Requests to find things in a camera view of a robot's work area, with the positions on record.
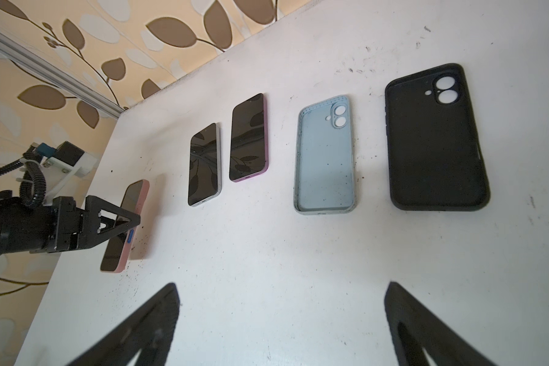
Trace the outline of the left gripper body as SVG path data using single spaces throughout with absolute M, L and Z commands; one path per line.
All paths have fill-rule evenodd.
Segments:
M 60 196 L 53 200 L 52 232 L 45 245 L 46 253 L 62 253 L 89 248 L 87 226 L 89 209 L 76 206 L 74 198 Z

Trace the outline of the purple phone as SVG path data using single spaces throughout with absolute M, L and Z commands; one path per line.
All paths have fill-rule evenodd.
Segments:
M 266 98 L 254 95 L 233 109 L 229 179 L 243 181 L 268 169 Z

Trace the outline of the black phone case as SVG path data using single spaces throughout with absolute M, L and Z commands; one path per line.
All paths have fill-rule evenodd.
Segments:
M 385 88 L 390 199 L 401 210 L 476 211 L 490 200 L 463 67 L 447 63 Z

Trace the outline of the light blue phone case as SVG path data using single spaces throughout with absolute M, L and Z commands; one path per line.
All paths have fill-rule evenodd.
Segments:
M 304 215 L 343 214 L 355 206 L 351 105 L 338 95 L 298 115 L 294 208 Z

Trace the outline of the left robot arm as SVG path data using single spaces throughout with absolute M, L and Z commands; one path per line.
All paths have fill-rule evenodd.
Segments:
M 18 195 L 0 191 L 0 255 L 63 253 L 91 249 L 140 224 L 140 215 L 93 195 L 78 207 L 59 191 L 86 175 L 95 158 L 65 141 L 58 147 L 33 143 L 2 167 L 0 176 L 21 170 Z

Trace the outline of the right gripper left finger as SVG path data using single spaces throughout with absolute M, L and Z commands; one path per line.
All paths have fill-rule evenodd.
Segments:
M 174 283 L 168 283 L 71 365 L 166 364 L 180 311 Z

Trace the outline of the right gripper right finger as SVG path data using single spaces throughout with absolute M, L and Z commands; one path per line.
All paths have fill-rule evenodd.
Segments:
M 397 282 L 390 282 L 384 309 L 400 365 L 492 365 Z

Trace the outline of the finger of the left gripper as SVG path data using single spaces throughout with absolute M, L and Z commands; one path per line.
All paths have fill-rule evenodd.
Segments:
M 86 221 L 89 249 L 140 225 L 138 213 L 118 207 L 102 198 L 89 195 L 85 199 L 86 206 L 89 209 Z

